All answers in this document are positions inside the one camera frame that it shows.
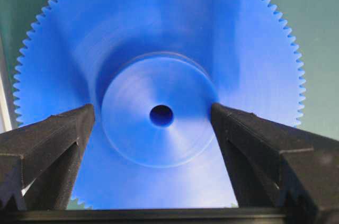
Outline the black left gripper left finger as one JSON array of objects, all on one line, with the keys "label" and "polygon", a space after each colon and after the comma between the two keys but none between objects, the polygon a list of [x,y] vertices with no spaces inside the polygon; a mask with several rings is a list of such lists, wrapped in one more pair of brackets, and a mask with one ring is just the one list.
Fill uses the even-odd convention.
[{"label": "black left gripper left finger", "polygon": [[95,122],[91,104],[1,134],[1,210],[65,210]]}]

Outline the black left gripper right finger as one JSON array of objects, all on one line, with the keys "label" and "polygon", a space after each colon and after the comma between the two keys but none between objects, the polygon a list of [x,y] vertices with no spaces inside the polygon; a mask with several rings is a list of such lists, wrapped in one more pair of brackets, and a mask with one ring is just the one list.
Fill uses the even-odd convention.
[{"label": "black left gripper right finger", "polygon": [[214,103],[211,123],[240,207],[338,209],[338,141]]}]

